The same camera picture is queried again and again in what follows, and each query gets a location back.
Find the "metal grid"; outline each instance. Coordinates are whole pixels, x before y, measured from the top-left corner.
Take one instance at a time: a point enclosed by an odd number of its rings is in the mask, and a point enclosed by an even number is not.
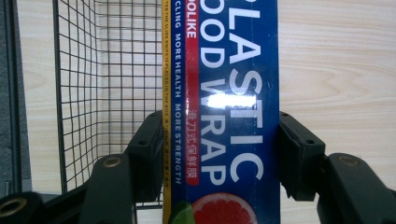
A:
[[[162,109],[161,0],[54,0],[63,192]]]

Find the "wood grain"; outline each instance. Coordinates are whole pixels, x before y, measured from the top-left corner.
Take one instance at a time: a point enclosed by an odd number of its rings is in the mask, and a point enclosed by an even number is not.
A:
[[[34,189],[60,191],[52,5],[18,3]],[[327,144],[366,160],[396,189],[396,2],[278,1],[280,109]],[[288,200],[282,223],[318,223],[316,203]],[[143,212],[160,223],[161,212]]]

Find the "wire mesh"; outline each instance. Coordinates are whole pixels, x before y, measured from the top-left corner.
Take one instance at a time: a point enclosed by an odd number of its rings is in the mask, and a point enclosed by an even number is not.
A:
[[[63,192],[162,108],[161,12],[161,0],[54,0]]]

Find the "packaging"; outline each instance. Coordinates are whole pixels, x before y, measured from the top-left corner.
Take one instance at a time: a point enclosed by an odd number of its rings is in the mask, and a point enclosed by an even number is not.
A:
[[[279,223],[276,0],[163,0],[163,223]]]

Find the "dark gray floor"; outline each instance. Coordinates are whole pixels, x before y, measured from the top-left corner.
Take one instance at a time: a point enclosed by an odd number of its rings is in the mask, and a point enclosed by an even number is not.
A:
[[[8,94],[8,69],[7,69],[7,41],[4,3],[0,0],[0,198],[6,195],[6,182],[12,181],[12,158],[11,158],[11,126]],[[22,66],[21,66],[21,41],[18,43],[18,77],[19,99],[21,119],[21,159],[22,179],[25,190],[31,189],[31,173],[29,161],[29,147],[26,127],[26,112],[24,105]]]

